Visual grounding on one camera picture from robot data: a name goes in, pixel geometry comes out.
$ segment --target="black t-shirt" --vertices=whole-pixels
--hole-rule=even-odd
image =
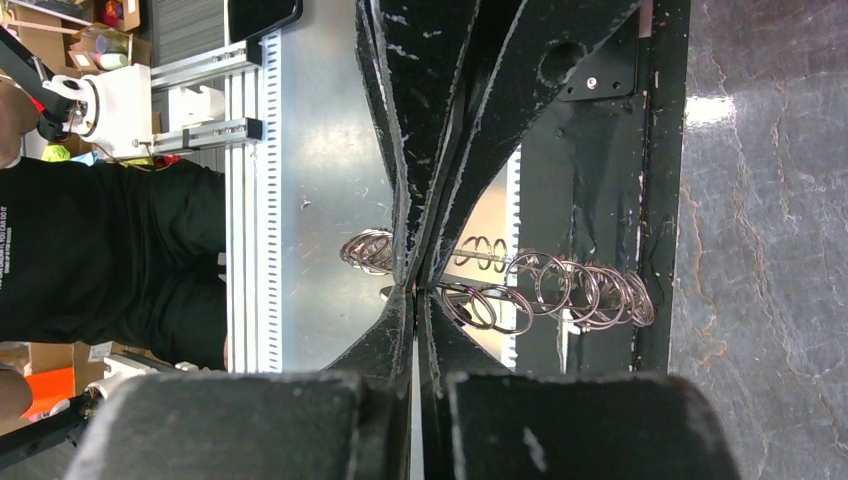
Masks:
[[[123,170],[26,158],[0,170],[0,341],[97,338],[131,305]]]

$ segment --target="white label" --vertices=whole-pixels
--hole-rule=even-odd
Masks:
[[[91,66],[91,62],[89,62],[88,59],[85,58],[85,55],[75,55],[75,56],[77,57],[77,63],[79,64],[80,67],[88,68],[88,67]]]
[[[112,353],[112,342],[101,343],[100,345],[92,345],[88,352],[89,362],[102,362],[104,358]]]

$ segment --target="orange object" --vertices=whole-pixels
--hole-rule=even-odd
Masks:
[[[57,403],[74,396],[74,369],[60,368],[25,377],[32,390],[32,405],[23,415],[49,412]]]

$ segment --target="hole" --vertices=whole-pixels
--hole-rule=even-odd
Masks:
[[[539,65],[542,79],[553,85],[565,83],[568,72],[577,65],[582,49],[576,43],[562,43],[551,49]]]

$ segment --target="black bracket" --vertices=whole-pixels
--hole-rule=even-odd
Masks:
[[[597,52],[577,67],[557,97],[560,101],[599,100],[633,93],[640,12],[634,12]]]

